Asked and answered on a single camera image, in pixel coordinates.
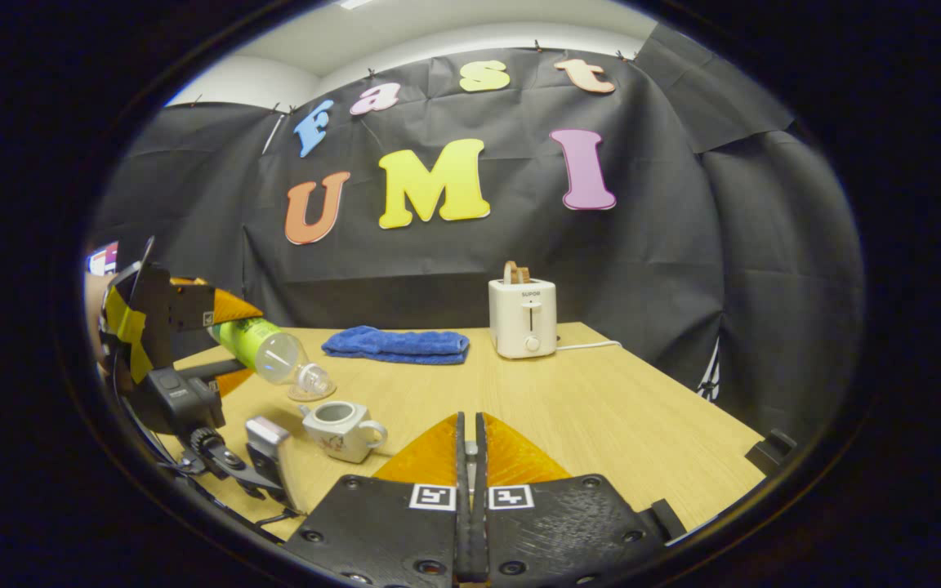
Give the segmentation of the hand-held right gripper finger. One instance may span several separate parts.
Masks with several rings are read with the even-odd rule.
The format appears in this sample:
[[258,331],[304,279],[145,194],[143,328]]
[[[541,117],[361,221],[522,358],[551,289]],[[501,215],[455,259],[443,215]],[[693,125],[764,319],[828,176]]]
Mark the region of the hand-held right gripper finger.
[[649,525],[604,476],[494,484],[499,444],[489,440],[483,414],[475,428],[475,509],[483,513],[490,586],[602,587],[651,558]]
[[444,418],[374,476],[344,475],[284,544],[365,587],[456,587],[467,560],[466,417]]

